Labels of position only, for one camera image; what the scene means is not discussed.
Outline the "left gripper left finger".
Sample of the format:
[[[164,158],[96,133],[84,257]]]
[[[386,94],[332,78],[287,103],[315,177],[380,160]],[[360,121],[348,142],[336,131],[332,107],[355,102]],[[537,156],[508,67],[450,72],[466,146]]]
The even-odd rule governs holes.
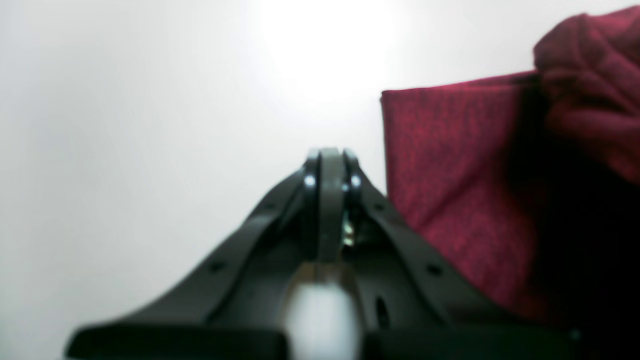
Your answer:
[[[67,360],[288,360],[281,310],[317,254],[320,151],[183,280],[141,309],[77,330]]]

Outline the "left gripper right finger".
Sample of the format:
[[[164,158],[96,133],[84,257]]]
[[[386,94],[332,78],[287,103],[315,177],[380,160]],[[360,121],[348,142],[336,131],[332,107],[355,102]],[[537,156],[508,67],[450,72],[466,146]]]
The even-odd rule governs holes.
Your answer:
[[[359,360],[576,360],[565,331],[482,295],[369,182],[353,152],[320,151],[320,262],[355,292]]]

